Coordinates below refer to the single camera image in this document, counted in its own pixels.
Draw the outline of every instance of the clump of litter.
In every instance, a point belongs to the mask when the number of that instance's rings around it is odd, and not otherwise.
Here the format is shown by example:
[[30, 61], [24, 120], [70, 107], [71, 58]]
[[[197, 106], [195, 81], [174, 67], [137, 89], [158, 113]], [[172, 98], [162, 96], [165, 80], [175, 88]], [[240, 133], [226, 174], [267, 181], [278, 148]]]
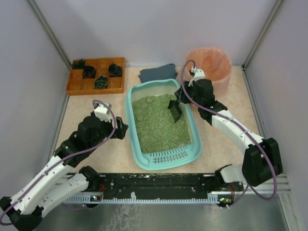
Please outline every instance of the clump of litter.
[[174, 123], [168, 109], [174, 95], [148, 96], [132, 103], [137, 135], [143, 153], [179, 148], [191, 142], [184, 115]]

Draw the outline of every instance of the white wall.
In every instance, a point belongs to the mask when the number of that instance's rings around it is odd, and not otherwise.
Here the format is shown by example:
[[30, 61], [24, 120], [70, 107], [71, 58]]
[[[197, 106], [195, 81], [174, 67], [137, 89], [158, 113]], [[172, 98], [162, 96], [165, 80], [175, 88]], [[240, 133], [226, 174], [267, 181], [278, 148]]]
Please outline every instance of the white wall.
[[25, 0], [3, 1], [0, 21], [2, 198], [21, 190], [46, 160], [68, 70]]
[[248, 73], [308, 228], [308, 1], [285, 1]]
[[219, 46], [243, 64], [276, 0], [36, 0], [69, 58], [182, 64]]

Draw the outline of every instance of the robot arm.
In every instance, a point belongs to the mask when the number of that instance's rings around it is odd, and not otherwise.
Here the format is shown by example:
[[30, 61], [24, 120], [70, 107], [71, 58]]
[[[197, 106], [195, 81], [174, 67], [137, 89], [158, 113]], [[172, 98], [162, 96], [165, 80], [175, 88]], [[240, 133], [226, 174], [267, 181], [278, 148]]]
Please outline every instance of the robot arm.
[[[194, 77], [189, 82], [184, 81], [184, 87], [191, 99], [202, 107], [225, 117], [223, 118], [198, 108], [201, 118], [228, 136], [244, 155], [243, 164], [224, 166], [215, 172], [220, 179], [220, 183], [247, 181], [252, 186], [258, 186], [272, 178], [269, 165], [260, 150], [247, 135], [250, 135], [263, 148], [274, 167], [275, 174], [281, 174], [282, 163], [278, 143], [273, 138], [265, 139], [248, 130], [233, 117], [225, 105], [216, 101], [212, 82], [209, 79], [205, 79], [203, 70], [192, 68], [190, 73]], [[178, 102], [191, 103], [191, 100], [184, 94], [182, 86], [175, 92], [175, 96]]]
[[[112, 120], [108, 109], [111, 105], [94, 103], [94, 111], [79, 123], [77, 131], [62, 142], [56, 149], [47, 165], [25, 186], [12, 197], [3, 197], [0, 207], [6, 211], [12, 224], [20, 231], [30, 231], [36, 228], [52, 209], [68, 197], [86, 189], [97, 186], [99, 174], [91, 167], [83, 167], [79, 173], [58, 187], [54, 187], [58, 179], [72, 172], [73, 169], [86, 159], [106, 137], [113, 131]], [[111, 139], [123, 139], [128, 129], [122, 118], [116, 117], [117, 128]], [[72, 158], [71, 154], [83, 150], [90, 151]]]

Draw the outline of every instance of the cable clip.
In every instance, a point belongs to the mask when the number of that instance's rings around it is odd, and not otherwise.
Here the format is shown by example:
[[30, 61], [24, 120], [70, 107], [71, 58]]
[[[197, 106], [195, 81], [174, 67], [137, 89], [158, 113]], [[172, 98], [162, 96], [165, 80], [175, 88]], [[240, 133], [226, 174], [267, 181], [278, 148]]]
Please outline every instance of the cable clip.
[[243, 131], [242, 134], [240, 134], [240, 137], [242, 137], [242, 136], [243, 136], [245, 133], [247, 133], [247, 132], [250, 132], [250, 130], [247, 129], [247, 130]]
[[234, 117], [229, 118], [229, 119], [225, 122], [225, 124], [228, 123], [228, 122], [230, 122], [231, 120], [234, 120], [234, 119], [235, 119]]

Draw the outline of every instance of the orange wooden tray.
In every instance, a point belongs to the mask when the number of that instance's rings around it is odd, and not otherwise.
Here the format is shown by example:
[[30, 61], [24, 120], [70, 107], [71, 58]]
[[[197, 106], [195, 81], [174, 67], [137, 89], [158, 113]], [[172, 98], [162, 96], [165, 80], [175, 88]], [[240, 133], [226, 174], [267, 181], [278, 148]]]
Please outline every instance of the orange wooden tray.
[[[85, 65], [93, 66], [96, 69], [95, 78], [83, 79], [83, 69], [71, 69], [66, 86], [68, 95], [98, 95], [124, 92], [125, 58], [85, 59], [84, 61]], [[116, 64], [123, 68], [122, 77], [109, 77], [108, 67], [110, 64]], [[100, 76], [108, 78], [108, 87], [106, 89], [94, 88], [94, 82]]]

